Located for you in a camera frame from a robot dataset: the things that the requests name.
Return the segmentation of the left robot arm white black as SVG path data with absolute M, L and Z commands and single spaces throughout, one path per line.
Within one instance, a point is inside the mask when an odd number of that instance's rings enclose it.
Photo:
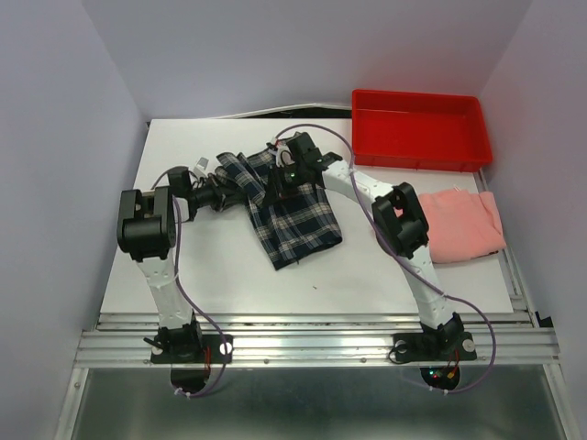
M 215 175 L 197 177 L 185 166 L 166 170 L 164 186 L 155 184 L 148 192 L 125 190 L 119 199 L 116 240 L 120 250 L 138 264 L 159 314 L 159 330 L 150 344 L 172 350 L 182 360 L 198 359 L 204 339 L 198 334 L 193 306 L 178 285 L 177 263 L 182 221 L 177 201 L 187 202 L 187 219 L 210 207 L 220 211 L 243 204 L 246 196 L 234 183 L 223 183 Z

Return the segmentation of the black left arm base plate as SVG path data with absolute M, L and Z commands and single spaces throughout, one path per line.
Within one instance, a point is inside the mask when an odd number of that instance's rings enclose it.
M 144 337 L 150 346 L 150 362 L 171 367 L 170 379 L 175 388 L 197 393 L 204 390 L 212 375 L 212 366 L 232 362 L 234 338 L 225 335 L 226 344 L 218 334 L 204 334 L 200 340 L 165 347 L 156 335 Z

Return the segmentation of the navy plaid skirt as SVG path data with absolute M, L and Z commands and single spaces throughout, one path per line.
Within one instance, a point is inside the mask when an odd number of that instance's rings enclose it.
M 250 156 L 223 152 L 215 175 L 245 193 L 249 220 L 271 264 L 281 270 L 343 241 L 338 220 L 324 189 L 304 184 L 297 195 L 264 206 L 265 187 L 275 155 L 267 148 Z

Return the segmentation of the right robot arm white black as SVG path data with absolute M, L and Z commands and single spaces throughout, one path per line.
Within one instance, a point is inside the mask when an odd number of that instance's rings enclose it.
M 304 184 L 319 186 L 357 203 L 367 215 L 383 250 L 401 266 L 422 326 L 422 347 L 433 358 L 450 352 L 464 331 L 434 269 L 429 224 L 415 189 L 408 183 L 378 181 L 357 170 L 352 160 L 322 153 L 306 132 L 269 143 L 270 166 L 265 205 L 292 197 Z

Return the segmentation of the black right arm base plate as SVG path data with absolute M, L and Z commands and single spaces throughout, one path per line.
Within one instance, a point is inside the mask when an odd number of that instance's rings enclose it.
M 420 374 L 424 383 L 432 389 L 449 393 L 460 384 L 460 364 L 476 360 L 477 352 L 472 335 L 468 332 L 446 345 L 442 345 L 432 335 L 399 333 L 393 335 L 387 358 L 394 365 L 422 363 Z

